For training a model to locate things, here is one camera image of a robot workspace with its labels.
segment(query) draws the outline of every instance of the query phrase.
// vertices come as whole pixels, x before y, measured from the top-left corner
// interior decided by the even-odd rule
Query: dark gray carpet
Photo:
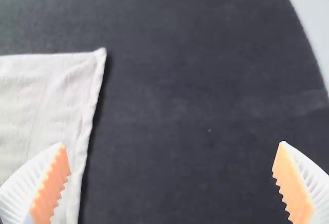
[[[0,0],[0,53],[109,52],[80,223],[289,223],[279,141],[329,170],[289,0]]]

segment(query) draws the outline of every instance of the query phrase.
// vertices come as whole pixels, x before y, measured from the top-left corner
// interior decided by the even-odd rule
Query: black felt surface
[[[288,223],[279,141],[329,169],[288,0],[0,0],[0,53],[108,49],[80,223]]]

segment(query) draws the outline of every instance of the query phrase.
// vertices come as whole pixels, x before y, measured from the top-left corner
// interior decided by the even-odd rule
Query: fabric
[[[329,90],[329,0],[290,0]]]
[[[105,49],[0,57],[0,183],[49,146],[66,145],[71,176],[52,223],[78,222],[81,180]]]

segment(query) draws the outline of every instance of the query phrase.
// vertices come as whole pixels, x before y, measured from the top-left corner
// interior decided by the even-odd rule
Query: white towel
[[[51,223],[78,223],[105,59],[105,49],[0,57],[0,183],[43,149],[66,144],[72,174]]]

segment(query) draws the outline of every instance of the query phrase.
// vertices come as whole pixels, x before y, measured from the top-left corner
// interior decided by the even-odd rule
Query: white cloth
[[[63,142],[71,176],[51,222],[78,223],[82,175],[102,84],[105,49],[0,57],[0,183]]]
[[[290,2],[304,28],[329,92],[329,0]]]

